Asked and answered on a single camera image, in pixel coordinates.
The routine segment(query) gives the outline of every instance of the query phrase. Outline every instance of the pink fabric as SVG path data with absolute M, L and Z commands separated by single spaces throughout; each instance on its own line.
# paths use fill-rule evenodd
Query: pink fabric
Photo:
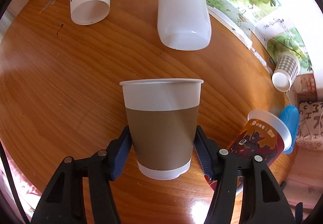
M 34 185 L 30 183 L 30 181 L 25 177 L 25 175 L 20 171 L 16 163 L 13 161 L 13 159 L 5 149 L 5 147 L 4 147 L 4 151 L 8 159 L 12 178 L 14 180 L 14 184 L 15 184 L 17 193 L 19 195 L 21 204 L 28 218 L 31 219 L 42 194 L 41 192 L 39 192 L 37 188 L 35 188 Z M 4 172 L 4 167 L 1 160 L 0 160 L 0 178 L 2 178 L 1 182 L 4 183 L 3 188 L 13 200 L 11 189 L 9 187 L 9 183 L 8 183 L 6 174 Z

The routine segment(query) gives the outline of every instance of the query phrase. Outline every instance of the patterned cloth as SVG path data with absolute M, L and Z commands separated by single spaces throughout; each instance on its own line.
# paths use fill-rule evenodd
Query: patterned cloth
M 297 73 L 298 73 L 298 67 L 294 59 L 287 55 L 283 55 L 279 58 L 278 64 L 276 66 L 277 69 L 282 69 L 286 71 L 290 77 L 292 78 L 292 81 L 295 80 Z
M 323 102 L 300 103 L 299 118 L 296 144 L 301 148 L 323 150 Z

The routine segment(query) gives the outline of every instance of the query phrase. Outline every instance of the metal screw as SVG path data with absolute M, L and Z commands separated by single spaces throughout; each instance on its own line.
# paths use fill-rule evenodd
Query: metal screw
M 105 156 L 106 154 L 107 154 L 107 152 L 104 149 L 101 149 L 98 151 L 99 156 Z
M 71 158 L 70 156 L 67 156 L 64 158 L 64 163 L 71 163 L 73 161 L 73 158 Z
M 223 155 L 223 156 L 226 156 L 226 155 L 228 155 L 229 154 L 229 151 L 227 151 L 226 149 L 220 149 L 220 151 L 219 151 L 219 153 L 221 154 L 221 155 Z
M 255 156 L 255 161 L 257 162 L 261 162 L 262 161 L 262 157 L 261 156 Z

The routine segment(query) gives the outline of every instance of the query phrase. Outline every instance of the cup rim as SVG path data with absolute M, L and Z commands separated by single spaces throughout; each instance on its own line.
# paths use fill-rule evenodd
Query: cup rim
M 297 72 L 297 74 L 296 74 L 296 75 L 298 75 L 298 74 L 299 74 L 299 72 L 300 72 L 300 70 L 301 70 L 301 65 L 300 65 L 300 63 L 299 63 L 298 58 L 297 58 L 295 55 L 293 55 L 291 52 L 282 52 L 282 53 L 279 55 L 279 57 L 278 57 L 278 62 L 279 62 L 280 57 L 282 57 L 282 56 L 284 56 L 284 55 L 289 56 L 290 58 L 292 58 L 292 59 L 296 62 L 296 64 L 297 64 L 297 68 L 298 68 L 298 72 Z
M 275 77 L 276 77 L 276 74 L 278 74 L 278 73 L 283 74 L 283 75 L 285 75 L 285 76 L 287 77 L 287 79 L 288 79 L 288 81 L 289 81 L 289 87 L 288 87 L 288 89 L 287 89 L 287 87 L 286 87 L 285 89 L 282 89 L 282 88 L 278 88 L 278 87 L 277 87 Z M 284 93 L 288 92 L 288 90 L 290 90 L 290 88 L 291 88 L 291 86 L 292 86 L 292 84 L 293 84 L 293 81 L 292 81 L 292 78 L 291 78 L 290 74 L 289 74 L 288 72 L 286 72 L 285 70 L 283 70 L 283 69 L 276 69 L 276 70 L 274 71 L 273 75 L 271 76 L 271 80 L 272 80 L 272 82 L 273 82 L 274 87 L 275 87 L 278 91 L 280 91 L 280 92 L 284 92 Z
M 203 84 L 202 79 L 193 78 L 160 78 L 160 79 L 141 79 L 129 80 L 120 82 L 119 85 L 138 85 L 138 84 L 170 84 L 170 83 L 200 83 Z
M 267 121 L 265 121 L 265 117 L 266 116 L 270 116 L 271 119 L 276 120 L 277 123 L 279 123 L 279 126 L 274 127 L 271 123 Z M 264 121 L 265 123 L 269 124 L 270 126 L 272 126 L 275 130 L 277 130 L 278 134 L 281 136 L 283 143 L 284 143 L 284 150 L 286 151 L 288 150 L 291 145 L 292 145 L 292 135 L 290 134 L 290 131 L 288 129 L 288 127 L 284 124 L 284 122 L 282 122 L 277 116 L 275 116 L 274 114 L 265 111 L 265 110 L 252 110 L 249 112 L 248 114 L 248 121 L 250 119 L 259 119 Z

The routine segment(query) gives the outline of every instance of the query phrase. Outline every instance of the blue object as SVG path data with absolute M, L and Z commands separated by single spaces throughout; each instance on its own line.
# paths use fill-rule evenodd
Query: blue object
M 280 120 L 287 126 L 292 135 L 292 145 L 286 151 L 283 151 L 283 154 L 290 154 L 293 151 L 293 147 L 296 140 L 296 134 L 298 131 L 299 124 L 299 112 L 298 109 L 293 105 L 285 106 L 282 113 L 280 114 Z

